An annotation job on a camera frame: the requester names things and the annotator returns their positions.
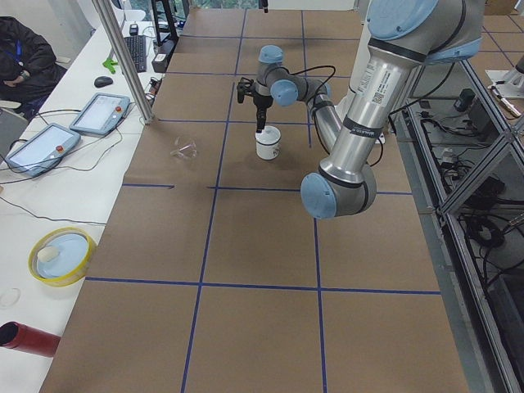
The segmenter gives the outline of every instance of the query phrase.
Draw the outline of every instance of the red cylinder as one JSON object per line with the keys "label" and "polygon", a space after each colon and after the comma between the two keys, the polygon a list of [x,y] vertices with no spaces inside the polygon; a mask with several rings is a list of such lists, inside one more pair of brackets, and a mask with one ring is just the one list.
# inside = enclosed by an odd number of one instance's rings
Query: red cylinder
{"label": "red cylinder", "polygon": [[59,342],[59,336],[23,323],[8,322],[0,327],[0,346],[3,348],[52,358]]}

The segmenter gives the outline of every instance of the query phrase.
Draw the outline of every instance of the person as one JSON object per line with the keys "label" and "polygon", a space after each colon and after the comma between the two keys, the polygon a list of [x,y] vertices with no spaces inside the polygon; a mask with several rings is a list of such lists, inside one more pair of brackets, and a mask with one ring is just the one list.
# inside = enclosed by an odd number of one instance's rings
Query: person
{"label": "person", "polygon": [[31,120],[66,69],[44,37],[11,16],[0,16],[0,99],[19,102]]}

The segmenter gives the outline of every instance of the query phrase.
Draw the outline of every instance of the robotic arm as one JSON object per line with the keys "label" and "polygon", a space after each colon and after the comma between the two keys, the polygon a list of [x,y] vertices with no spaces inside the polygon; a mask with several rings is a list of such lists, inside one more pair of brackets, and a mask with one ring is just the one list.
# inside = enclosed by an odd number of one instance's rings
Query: robotic arm
{"label": "robotic arm", "polygon": [[371,58],[343,120],[320,80],[291,75],[279,47],[263,47],[256,81],[242,79],[238,101],[252,96],[257,132],[273,100],[306,103],[330,155],[305,176],[302,202],[315,218],[358,214],[373,203],[375,178],[367,164],[375,140],[410,71],[422,64],[460,61],[478,52],[484,0],[374,0],[368,9]]}

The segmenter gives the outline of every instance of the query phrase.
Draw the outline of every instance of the white paper cup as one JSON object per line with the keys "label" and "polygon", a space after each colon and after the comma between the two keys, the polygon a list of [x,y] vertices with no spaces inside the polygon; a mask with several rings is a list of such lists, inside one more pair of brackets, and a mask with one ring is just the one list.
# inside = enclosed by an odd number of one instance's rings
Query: white paper cup
{"label": "white paper cup", "polygon": [[256,154],[262,160],[272,160],[280,152],[280,131],[266,125],[261,133],[255,133]]}

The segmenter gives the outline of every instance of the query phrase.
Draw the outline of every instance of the computer mouse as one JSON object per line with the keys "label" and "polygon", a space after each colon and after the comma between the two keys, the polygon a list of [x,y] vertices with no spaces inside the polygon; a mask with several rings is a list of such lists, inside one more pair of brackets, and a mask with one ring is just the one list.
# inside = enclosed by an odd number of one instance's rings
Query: computer mouse
{"label": "computer mouse", "polygon": [[107,86],[108,84],[112,84],[113,79],[109,76],[99,76],[95,79],[95,88],[103,88],[104,86]]}

